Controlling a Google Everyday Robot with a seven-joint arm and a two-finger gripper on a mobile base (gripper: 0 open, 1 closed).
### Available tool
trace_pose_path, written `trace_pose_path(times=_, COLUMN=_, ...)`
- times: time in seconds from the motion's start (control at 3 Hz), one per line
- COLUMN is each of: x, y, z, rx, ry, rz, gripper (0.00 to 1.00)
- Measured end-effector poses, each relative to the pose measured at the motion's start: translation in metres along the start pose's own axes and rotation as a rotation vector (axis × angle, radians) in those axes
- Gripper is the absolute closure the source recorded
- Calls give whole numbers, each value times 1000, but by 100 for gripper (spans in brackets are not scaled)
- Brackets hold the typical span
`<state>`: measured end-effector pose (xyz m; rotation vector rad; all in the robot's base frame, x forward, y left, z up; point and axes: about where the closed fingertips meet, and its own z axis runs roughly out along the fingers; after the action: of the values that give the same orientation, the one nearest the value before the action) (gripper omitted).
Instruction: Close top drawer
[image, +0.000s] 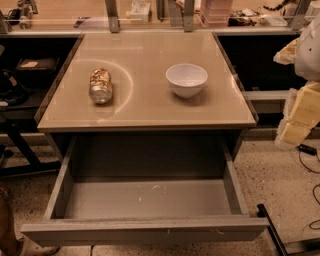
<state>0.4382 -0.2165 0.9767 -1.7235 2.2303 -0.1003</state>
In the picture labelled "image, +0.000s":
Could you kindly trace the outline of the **yellow foam-padded gripper finger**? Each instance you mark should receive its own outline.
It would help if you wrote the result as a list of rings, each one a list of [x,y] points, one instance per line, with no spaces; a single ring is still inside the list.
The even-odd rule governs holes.
[[[299,146],[320,122],[320,83],[307,82],[299,90],[291,88],[277,128],[275,145],[283,150]]]

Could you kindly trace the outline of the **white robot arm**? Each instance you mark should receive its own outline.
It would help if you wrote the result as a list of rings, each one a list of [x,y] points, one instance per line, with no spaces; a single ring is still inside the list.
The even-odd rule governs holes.
[[[289,90],[277,128],[276,146],[290,150],[299,146],[320,122],[320,14],[273,60],[293,64],[295,74],[306,80],[299,90]]]

